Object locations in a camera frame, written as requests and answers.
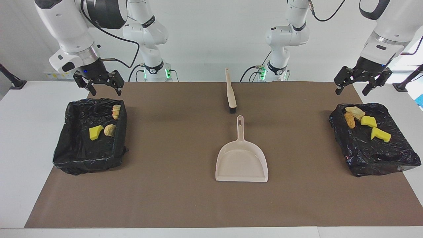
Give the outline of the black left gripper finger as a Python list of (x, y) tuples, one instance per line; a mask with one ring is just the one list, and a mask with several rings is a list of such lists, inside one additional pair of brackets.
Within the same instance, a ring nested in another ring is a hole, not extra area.
[(357, 81), (358, 75), (357, 69), (355, 68), (348, 68), (347, 66), (343, 66), (338, 74), (334, 77), (334, 83), (336, 84), (335, 93), (340, 95), (344, 88), (348, 85), (351, 85)]
[(368, 82), (368, 84), (362, 90), (362, 94), (367, 96), (370, 91), (375, 89), (376, 87), (382, 87), (385, 85), (389, 77), (392, 75), (392, 71), (390, 68), (384, 69), (381, 73), (370, 73), (366, 72), (363, 75), (364, 82)]

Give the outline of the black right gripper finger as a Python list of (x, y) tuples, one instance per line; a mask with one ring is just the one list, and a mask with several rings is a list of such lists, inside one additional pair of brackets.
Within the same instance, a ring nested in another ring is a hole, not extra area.
[(96, 96), (97, 91), (95, 90), (91, 79), (87, 82), (84, 81), (84, 77), (79, 71), (75, 71), (73, 78), (79, 88), (84, 88), (88, 90), (92, 96)]
[(107, 74), (106, 85), (114, 88), (118, 96), (121, 96), (122, 94), (121, 91), (122, 91), (122, 88), (124, 87), (124, 83), (125, 81), (123, 80), (123, 78), (121, 77), (121, 74), (117, 70), (114, 70)]

